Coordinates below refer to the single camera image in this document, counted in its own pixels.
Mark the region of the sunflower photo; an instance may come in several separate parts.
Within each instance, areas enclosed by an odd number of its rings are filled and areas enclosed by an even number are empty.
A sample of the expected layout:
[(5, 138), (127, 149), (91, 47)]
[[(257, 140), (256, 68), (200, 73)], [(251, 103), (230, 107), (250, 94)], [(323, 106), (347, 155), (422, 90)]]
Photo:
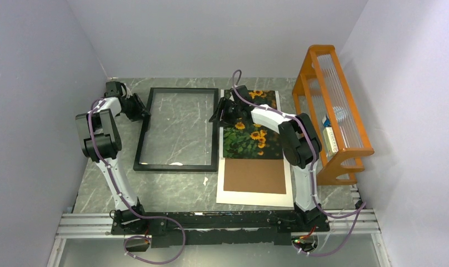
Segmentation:
[(222, 156), (228, 159), (283, 159), (279, 135), (256, 123), (239, 119), (223, 128)]

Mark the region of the white mat backing board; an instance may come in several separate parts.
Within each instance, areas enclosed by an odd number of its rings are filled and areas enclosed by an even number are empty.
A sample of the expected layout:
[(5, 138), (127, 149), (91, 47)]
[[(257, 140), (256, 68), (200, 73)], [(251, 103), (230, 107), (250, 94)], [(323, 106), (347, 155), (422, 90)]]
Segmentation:
[(291, 168), (286, 160), (219, 160), (216, 203), (293, 207)]

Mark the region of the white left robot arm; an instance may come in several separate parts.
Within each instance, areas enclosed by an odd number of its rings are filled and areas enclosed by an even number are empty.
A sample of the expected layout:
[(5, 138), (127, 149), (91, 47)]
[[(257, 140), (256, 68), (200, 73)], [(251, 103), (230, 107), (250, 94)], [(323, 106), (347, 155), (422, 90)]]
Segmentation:
[(90, 111), (77, 115), (75, 121), (83, 154), (101, 170), (112, 193), (113, 222), (140, 234), (146, 230), (148, 219), (119, 158), (122, 141), (115, 118), (120, 114), (132, 122), (151, 116), (136, 93), (122, 82), (109, 81), (104, 96), (94, 101)]

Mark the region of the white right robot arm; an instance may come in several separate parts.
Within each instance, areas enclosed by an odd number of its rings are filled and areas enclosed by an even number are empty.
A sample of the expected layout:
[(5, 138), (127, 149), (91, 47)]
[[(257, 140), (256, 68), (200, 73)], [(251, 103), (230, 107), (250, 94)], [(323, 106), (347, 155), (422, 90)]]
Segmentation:
[(315, 174), (322, 145), (307, 114), (293, 115), (267, 104), (258, 105), (246, 86), (237, 86), (231, 89), (231, 98), (219, 99), (209, 121), (221, 127), (234, 126), (238, 121), (252, 122), (277, 133), (283, 156), (295, 176), (296, 227), (307, 231), (323, 217)]

